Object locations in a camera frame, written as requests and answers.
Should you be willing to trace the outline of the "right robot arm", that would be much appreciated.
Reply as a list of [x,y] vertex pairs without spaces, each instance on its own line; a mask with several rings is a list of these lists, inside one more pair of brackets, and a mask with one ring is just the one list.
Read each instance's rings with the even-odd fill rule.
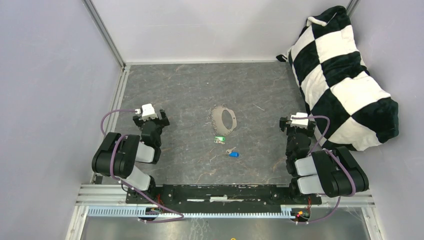
[[293,177],[289,199],[302,204],[312,194],[334,198],[368,191],[369,179],[347,147],[311,149],[315,127],[301,112],[279,119],[279,128],[287,135],[286,169]]

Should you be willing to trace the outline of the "grey metal key holder plate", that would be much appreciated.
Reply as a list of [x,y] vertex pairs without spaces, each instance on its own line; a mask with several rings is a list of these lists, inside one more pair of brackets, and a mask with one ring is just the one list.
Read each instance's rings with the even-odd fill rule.
[[[232,109],[229,109],[223,105],[218,105],[212,108],[211,110],[211,120],[214,131],[219,136],[228,136],[234,131],[237,127],[238,122],[235,115],[235,112]],[[223,122],[223,113],[228,112],[231,116],[231,128],[227,128]]]

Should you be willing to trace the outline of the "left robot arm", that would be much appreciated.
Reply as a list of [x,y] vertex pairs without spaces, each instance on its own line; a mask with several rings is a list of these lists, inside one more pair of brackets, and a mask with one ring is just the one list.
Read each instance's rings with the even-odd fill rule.
[[[125,136],[118,132],[105,132],[106,117],[119,112],[135,114],[132,119],[140,130],[139,135]],[[138,109],[116,109],[106,113],[100,121],[104,139],[91,162],[94,173],[121,181],[121,184],[127,185],[130,190],[138,190],[137,196],[145,204],[156,200],[156,183],[151,175],[136,167],[136,162],[157,164],[160,159],[161,134],[170,122],[165,110],[160,109],[159,114],[157,115],[149,104]]]

